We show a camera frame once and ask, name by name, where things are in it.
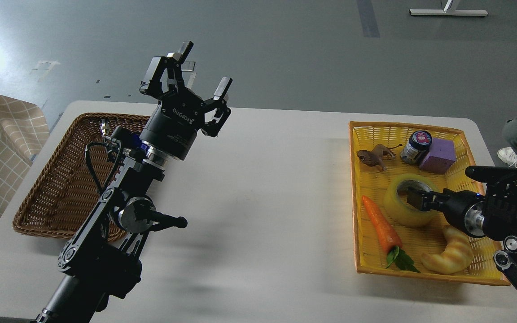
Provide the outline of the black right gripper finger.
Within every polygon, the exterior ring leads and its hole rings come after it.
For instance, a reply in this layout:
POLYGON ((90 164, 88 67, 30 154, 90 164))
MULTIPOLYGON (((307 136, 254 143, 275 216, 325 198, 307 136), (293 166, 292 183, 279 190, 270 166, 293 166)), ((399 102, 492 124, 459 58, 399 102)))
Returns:
POLYGON ((407 192, 407 203, 420 211, 438 211, 438 204, 435 201, 437 192, 425 191, 416 188, 409 188, 407 192))

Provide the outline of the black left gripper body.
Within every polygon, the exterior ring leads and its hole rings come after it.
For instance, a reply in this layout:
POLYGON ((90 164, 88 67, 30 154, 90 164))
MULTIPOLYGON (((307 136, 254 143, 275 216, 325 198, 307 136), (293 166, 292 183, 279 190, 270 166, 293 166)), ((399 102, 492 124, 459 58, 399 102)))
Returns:
POLYGON ((213 110, 214 101, 203 100, 181 85, 172 85, 166 91, 143 85, 140 92, 158 100, 140 140, 175 159, 184 160, 205 123, 205 114, 213 110))

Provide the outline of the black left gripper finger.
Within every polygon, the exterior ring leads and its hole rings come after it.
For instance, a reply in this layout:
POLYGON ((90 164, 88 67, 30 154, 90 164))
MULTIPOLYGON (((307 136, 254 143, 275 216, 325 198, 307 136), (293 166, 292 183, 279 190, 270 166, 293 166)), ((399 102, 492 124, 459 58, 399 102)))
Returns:
POLYGON ((193 46, 192 41, 185 41, 178 52, 153 57, 140 83, 140 93, 157 100, 162 100, 166 95, 185 93, 187 87, 181 68, 193 46))
POLYGON ((201 131, 204 135, 217 137, 230 116, 231 109, 227 106, 227 92, 231 85, 232 78, 223 77, 213 94, 213 98, 203 101, 203 124, 201 131))

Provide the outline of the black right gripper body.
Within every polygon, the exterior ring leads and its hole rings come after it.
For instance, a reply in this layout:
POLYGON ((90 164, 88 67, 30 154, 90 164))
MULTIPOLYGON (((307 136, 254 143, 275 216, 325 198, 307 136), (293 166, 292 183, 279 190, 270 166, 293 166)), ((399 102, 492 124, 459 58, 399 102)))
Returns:
POLYGON ((444 214, 447 222, 472 238, 485 236, 482 226, 482 214, 485 197, 476 192, 463 190, 454 192, 449 189, 435 193, 434 206, 444 214))

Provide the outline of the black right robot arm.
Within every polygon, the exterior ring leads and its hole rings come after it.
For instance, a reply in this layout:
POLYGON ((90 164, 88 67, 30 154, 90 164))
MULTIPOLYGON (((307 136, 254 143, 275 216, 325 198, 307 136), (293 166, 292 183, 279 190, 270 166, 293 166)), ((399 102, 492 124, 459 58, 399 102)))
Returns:
POLYGON ((443 192, 411 188, 407 201, 421 211, 442 212, 451 226, 472 238, 501 242, 494 263, 517 290, 517 168, 469 166, 465 174, 486 184, 484 196, 447 188, 443 192))

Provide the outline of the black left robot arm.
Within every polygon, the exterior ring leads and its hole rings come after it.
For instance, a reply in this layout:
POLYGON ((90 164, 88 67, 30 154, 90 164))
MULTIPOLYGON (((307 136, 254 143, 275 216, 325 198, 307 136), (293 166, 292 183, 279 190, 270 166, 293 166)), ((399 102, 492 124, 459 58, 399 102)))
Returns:
POLYGON ((227 92, 232 78, 221 79, 213 97, 203 100, 184 82, 182 66, 193 48, 153 57, 140 92, 158 101, 140 134, 101 122, 102 139, 86 145, 84 156, 99 193, 81 227, 64 245, 57 267, 64 278, 35 323, 88 323, 141 280, 140 255, 149 233, 185 228, 184 217, 156 210, 147 196, 162 181, 170 159, 184 160, 197 133, 216 137, 231 114, 227 92))

